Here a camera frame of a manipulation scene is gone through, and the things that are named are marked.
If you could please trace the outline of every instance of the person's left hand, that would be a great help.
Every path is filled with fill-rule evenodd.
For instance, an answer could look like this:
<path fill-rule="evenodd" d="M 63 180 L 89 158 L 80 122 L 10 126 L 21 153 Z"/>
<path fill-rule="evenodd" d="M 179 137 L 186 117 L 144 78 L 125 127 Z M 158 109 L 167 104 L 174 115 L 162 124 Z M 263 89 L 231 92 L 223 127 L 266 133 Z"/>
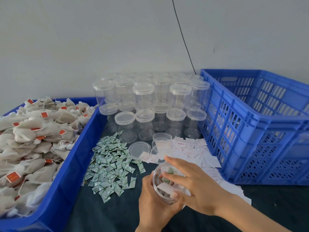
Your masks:
<path fill-rule="evenodd" d="M 183 204 L 167 205 L 159 199 L 152 185 L 153 172 L 143 178 L 139 197 L 139 225 L 135 232 L 161 231 L 169 220 L 182 209 Z"/>

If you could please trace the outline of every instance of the hand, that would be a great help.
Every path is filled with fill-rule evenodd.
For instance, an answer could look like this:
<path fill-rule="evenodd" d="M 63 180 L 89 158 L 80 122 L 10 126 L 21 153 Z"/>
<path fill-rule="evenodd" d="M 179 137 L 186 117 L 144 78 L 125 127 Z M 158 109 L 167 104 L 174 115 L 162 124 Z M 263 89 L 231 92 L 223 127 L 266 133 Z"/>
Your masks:
<path fill-rule="evenodd" d="M 165 156 L 164 159 L 181 171 L 185 177 L 169 173 L 162 173 L 162 175 L 186 187 L 191 193 L 191 196 L 188 196 L 180 191 L 174 191 L 171 197 L 177 202 L 200 213 L 216 215 L 216 211 L 224 205 L 224 201 L 232 196 L 196 164 L 168 156 Z"/>
<path fill-rule="evenodd" d="M 167 205 L 159 199 L 152 185 L 153 172 L 143 178 L 138 200 L 139 226 L 136 232 L 161 231 L 169 220 L 182 209 L 181 203 Z"/>

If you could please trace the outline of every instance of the person's right hand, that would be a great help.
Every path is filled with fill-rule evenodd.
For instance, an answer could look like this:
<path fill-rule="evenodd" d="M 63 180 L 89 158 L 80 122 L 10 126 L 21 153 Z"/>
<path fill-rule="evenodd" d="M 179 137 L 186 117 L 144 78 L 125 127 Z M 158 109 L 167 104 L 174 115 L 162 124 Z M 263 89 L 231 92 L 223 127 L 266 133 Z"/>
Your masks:
<path fill-rule="evenodd" d="M 188 196 L 180 191 L 174 191 L 171 197 L 177 202 L 200 213 L 215 215 L 216 210 L 219 210 L 224 202 L 231 197 L 230 192 L 219 186 L 196 164 L 168 156 L 165 156 L 164 159 L 181 171 L 185 177 L 169 173 L 162 173 L 162 175 L 186 187 L 191 193 L 191 196 Z"/>

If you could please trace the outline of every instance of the blue basket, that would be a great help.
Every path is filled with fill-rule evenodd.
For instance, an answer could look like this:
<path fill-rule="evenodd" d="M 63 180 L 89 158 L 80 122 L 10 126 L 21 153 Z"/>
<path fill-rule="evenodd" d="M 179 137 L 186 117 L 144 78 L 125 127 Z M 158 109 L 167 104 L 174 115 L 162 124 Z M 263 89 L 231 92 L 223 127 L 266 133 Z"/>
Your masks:
<path fill-rule="evenodd" d="M 200 128 L 234 184 L 309 185 L 309 85 L 263 70 L 203 69 Z"/>
<path fill-rule="evenodd" d="M 79 101 L 91 106 L 97 104 L 95 97 L 71 98 L 71 100 L 76 104 Z M 102 116 L 96 109 L 35 213 L 25 218 L 0 219 L 0 231 L 60 232 L 64 229 L 90 162 L 91 148 L 98 142 L 106 121 L 106 116 Z"/>

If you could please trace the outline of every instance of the pile of green packets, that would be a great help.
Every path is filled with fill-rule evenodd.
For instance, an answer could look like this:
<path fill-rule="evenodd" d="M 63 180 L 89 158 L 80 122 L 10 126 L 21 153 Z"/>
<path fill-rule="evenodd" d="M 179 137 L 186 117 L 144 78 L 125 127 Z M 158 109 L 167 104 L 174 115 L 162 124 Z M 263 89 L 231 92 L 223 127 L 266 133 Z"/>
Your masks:
<path fill-rule="evenodd" d="M 134 188 L 136 182 L 136 178 L 131 177 L 130 185 L 128 184 L 127 174 L 133 173 L 135 168 L 129 166 L 132 159 L 126 148 L 127 144 L 121 143 L 116 138 L 117 135 L 118 132 L 99 140 L 92 149 L 94 155 L 84 176 L 84 183 L 92 178 L 88 186 L 92 187 L 94 194 L 99 193 L 104 203 L 110 200 L 112 193 L 120 196 L 125 189 Z M 137 164 L 140 173 L 146 171 L 141 160 L 134 160 L 132 163 Z"/>

